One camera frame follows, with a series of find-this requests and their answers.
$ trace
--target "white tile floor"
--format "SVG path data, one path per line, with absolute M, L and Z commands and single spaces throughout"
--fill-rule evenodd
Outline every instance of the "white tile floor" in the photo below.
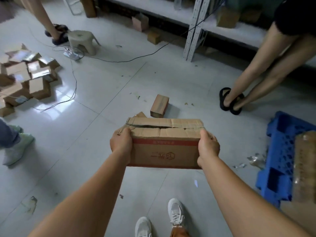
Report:
M 103 46 L 97 57 L 103 59 L 129 60 L 164 44 L 147 42 L 145 34 L 131 28 L 129 19 L 117 15 L 97 19 L 72 16 L 61 0 L 49 1 L 45 8 L 54 23 L 92 31 Z M 73 64 L 77 78 L 75 100 L 49 111 L 37 111 L 33 107 L 41 109 L 67 100 L 75 88 L 70 60 L 42 44 L 52 45 L 43 30 L 23 10 L 16 13 L 15 19 L 0 24 L 1 50 L 22 42 L 33 51 L 56 58 L 63 66 L 59 72 L 61 82 L 53 84 L 52 98 L 44 104 L 32 99 L 5 119 L 21 125 L 36 141 L 13 167 L 0 167 L 0 236 L 27 236 L 98 169 L 110 154 L 110 136 L 127 117 L 140 111 L 149 116 L 158 93 L 170 97 L 165 117 L 202 119 L 217 136 L 220 157 L 229 166 L 247 163 L 247 157 L 255 153 L 265 153 L 267 123 L 278 110 L 316 124 L 315 89 L 293 80 L 287 80 L 239 116 L 221 111 L 219 90 L 231 87 L 247 62 L 215 52 L 212 58 L 196 55 L 196 61 L 189 63 L 182 59 L 183 49 L 174 45 L 128 63 L 85 57 Z M 254 187 L 258 169 L 247 165 L 234 171 Z M 193 223 L 189 229 L 192 236 L 231 236 L 202 171 L 128 167 L 120 194 L 124 198 L 117 200 L 106 236 L 132 236 L 137 219 L 144 215 L 152 221 L 154 236 L 168 236 L 171 225 L 167 203 L 172 197 L 184 203 L 187 219 Z M 37 199 L 34 211 L 30 210 L 34 207 L 32 197 Z

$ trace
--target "light green shoe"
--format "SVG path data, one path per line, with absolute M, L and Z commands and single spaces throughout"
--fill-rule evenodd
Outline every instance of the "light green shoe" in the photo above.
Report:
M 11 148 L 6 148 L 4 159 L 2 164 L 5 166 L 12 165 L 16 163 L 19 159 L 22 158 L 25 149 L 30 145 L 30 143 L 34 140 L 34 137 L 31 134 L 20 134 L 20 142 L 15 144 Z
M 10 126 L 13 130 L 15 130 L 19 133 L 23 133 L 23 129 L 19 125 L 8 125 L 8 126 Z

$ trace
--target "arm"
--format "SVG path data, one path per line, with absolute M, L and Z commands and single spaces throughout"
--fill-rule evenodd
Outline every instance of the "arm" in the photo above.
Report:
M 218 157 L 219 143 L 206 130 L 201 131 L 198 148 L 197 162 L 234 237 L 310 236 L 252 190 Z
M 29 237 L 103 237 L 109 223 L 125 168 L 131 158 L 130 129 L 110 140 L 112 154 L 77 191 L 62 201 Z

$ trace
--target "open cardboard box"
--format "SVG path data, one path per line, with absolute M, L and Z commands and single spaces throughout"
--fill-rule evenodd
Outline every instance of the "open cardboard box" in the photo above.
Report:
M 128 118 L 133 149 L 129 166 L 200 169 L 200 119 Z

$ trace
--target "red stripe on box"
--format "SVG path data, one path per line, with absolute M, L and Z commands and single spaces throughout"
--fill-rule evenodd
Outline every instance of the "red stripe on box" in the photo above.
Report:
M 154 140 L 154 139 L 133 139 L 134 144 L 143 145 L 181 145 L 197 146 L 198 141 L 171 141 L 171 140 Z

